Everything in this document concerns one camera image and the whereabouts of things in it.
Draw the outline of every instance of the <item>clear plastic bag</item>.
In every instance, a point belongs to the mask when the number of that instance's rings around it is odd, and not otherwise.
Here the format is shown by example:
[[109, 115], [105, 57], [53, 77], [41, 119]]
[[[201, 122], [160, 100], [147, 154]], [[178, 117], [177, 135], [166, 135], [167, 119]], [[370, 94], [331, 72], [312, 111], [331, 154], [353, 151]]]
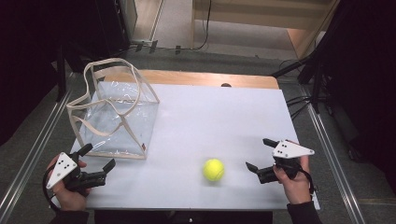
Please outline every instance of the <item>clear plastic bag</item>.
[[144, 76], [123, 59], [107, 59], [87, 64], [84, 80], [86, 93], [66, 106], [79, 144], [92, 143], [92, 156], [145, 159], [160, 100]]

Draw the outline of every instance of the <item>black cable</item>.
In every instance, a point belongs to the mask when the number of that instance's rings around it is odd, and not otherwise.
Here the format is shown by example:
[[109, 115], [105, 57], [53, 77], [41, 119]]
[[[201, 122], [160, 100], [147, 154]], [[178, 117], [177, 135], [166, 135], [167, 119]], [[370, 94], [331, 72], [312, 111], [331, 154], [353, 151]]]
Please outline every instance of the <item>black cable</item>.
[[312, 179], [311, 174], [309, 174], [307, 171], [303, 170], [303, 168], [301, 166], [299, 168], [285, 166], [283, 164], [276, 164], [276, 166], [281, 167], [282, 169], [292, 169], [292, 170], [303, 173], [309, 181], [309, 193], [311, 194], [311, 197], [312, 197], [312, 194], [315, 191], [315, 187], [314, 187], [314, 181]]
[[[208, 39], [208, 37], [209, 37], [209, 21], [210, 21], [210, 13], [211, 13], [211, 11], [212, 11], [212, 0], [209, 1], [209, 9], [208, 9], [208, 11], [207, 11], [207, 19], [206, 19], [206, 28], [204, 27], [204, 31], [205, 31], [205, 41], [204, 41], [204, 44], [202, 44], [200, 47], [195, 48], [195, 49], [169, 49], [169, 48], [155, 47], [155, 49], [192, 50], [192, 51], [200, 50], [200, 49], [206, 44], [207, 39]], [[137, 46], [138, 46], [138, 44], [136, 44], [136, 46], [131, 47], [131, 48], [128, 48], [128, 49], [126, 49], [126, 50], [119, 51], [119, 52], [117, 52], [117, 53], [115, 53], [115, 54], [113, 54], [113, 55], [111, 55], [111, 56], [112, 56], [112, 57], [118, 57], [118, 56], [120, 56], [120, 54], [125, 53], [125, 52], [127, 52], [127, 51], [129, 51], [129, 50], [131, 50], [131, 49], [137, 49]], [[151, 46], [142, 46], [142, 48], [150, 48], [150, 49], [151, 49]]]
[[296, 102], [288, 102], [288, 103], [287, 103], [287, 106], [288, 106], [288, 107], [291, 107], [292, 105], [297, 105], [297, 104], [299, 104], [299, 103], [301, 103], [301, 102], [309, 101], [310, 99], [311, 99], [310, 96], [306, 96], [306, 97], [302, 98], [302, 99], [299, 100], [299, 101], [296, 101]]
[[58, 206], [56, 206], [55, 203], [53, 203], [51, 200], [51, 198], [53, 198], [53, 196], [55, 196], [55, 195], [52, 195], [50, 197], [47, 192], [47, 178], [48, 178], [50, 172], [55, 168], [55, 165], [56, 165], [56, 163], [51, 165], [51, 167], [46, 171], [46, 173], [44, 173], [43, 181], [42, 181], [42, 188], [43, 188], [44, 197], [46, 198], [47, 202], [49, 203], [50, 208], [55, 212], [59, 212], [61, 209]]
[[297, 96], [297, 97], [289, 99], [286, 103], [289, 103], [289, 102], [297, 100], [297, 99], [306, 98], [306, 97], [310, 97], [310, 96]]
[[291, 120], [295, 120], [295, 118], [297, 118], [297, 116], [301, 113], [301, 111], [303, 111], [309, 104], [311, 103], [305, 103], [305, 105], [303, 105], [300, 109], [298, 109], [296, 112], [294, 112], [293, 114], [291, 114]]
[[205, 28], [205, 20], [202, 20], [202, 28], [204, 29], [205, 34], [207, 34], [208, 30]]
[[299, 60], [288, 59], [288, 60], [283, 61], [283, 62], [279, 65], [278, 70], [279, 70], [279, 71], [281, 70], [281, 66], [282, 66], [283, 63], [285, 63], [285, 62], [290, 62], [290, 61], [296, 61], [297, 63], [300, 63], [301, 65], [303, 65]]

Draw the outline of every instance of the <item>tennis ball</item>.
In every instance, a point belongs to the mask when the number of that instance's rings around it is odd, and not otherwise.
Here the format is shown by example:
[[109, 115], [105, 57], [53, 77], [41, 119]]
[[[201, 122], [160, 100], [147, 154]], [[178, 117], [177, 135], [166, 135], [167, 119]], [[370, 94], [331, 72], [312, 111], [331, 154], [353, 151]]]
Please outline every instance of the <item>tennis ball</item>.
[[210, 181], [218, 181], [224, 175], [224, 165], [217, 159], [206, 161], [204, 165], [204, 176]]

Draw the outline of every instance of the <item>hand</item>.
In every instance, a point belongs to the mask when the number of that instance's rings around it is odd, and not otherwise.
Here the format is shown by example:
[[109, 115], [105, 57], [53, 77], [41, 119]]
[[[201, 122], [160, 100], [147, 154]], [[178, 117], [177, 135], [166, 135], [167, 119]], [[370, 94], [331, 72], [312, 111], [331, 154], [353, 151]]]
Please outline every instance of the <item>hand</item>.
[[[300, 158], [300, 164], [303, 170], [309, 173], [308, 163], [308, 156], [302, 156]], [[291, 180], [282, 168], [278, 169], [274, 165], [273, 169], [276, 177], [279, 179], [279, 183], [283, 184], [286, 197], [291, 204], [307, 203], [311, 201], [309, 181], [305, 174], [298, 172], [297, 176]]]
[[[59, 155], [52, 159], [47, 169], [51, 167], [59, 158]], [[87, 163], [83, 161], [78, 162], [79, 167], [86, 167]], [[63, 211], [84, 211], [87, 200], [84, 196], [79, 194], [78, 192], [72, 192], [68, 190], [64, 186], [63, 181], [59, 181], [55, 186], [52, 188], [53, 193], [56, 194], [56, 198], [58, 202], [61, 204], [61, 210]]]

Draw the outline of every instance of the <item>tabletop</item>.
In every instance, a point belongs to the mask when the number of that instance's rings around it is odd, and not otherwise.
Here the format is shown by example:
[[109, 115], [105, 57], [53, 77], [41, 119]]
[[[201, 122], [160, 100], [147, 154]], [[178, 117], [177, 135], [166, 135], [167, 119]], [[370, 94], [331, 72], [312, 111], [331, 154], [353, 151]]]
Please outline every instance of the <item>tabletop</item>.
[[[141, 73], [161, 100], [148, 158], [117, 158], [106, 185], [92, 190], [88, 207], [286, 209], [283, 188], [277, 182], [261, 185], [245, 164], [272, 166], [272, 149], [262, 143], [263, 138], [298, 142], [274, 78], [152, 70]], [[127, 81], [122, 76], [106, 78], [114, 80]], [[222, 88], [223, 83], [237, 88]], [[72, 151], [78, 149], [76, 142]], [[218, 182], [210, 182], [202, 174], [205, 161], [213, 158], [225, 166]], [[109, 158], [85, 157], [84, 161], [90, 165], [88, 172], [97, 172]]]

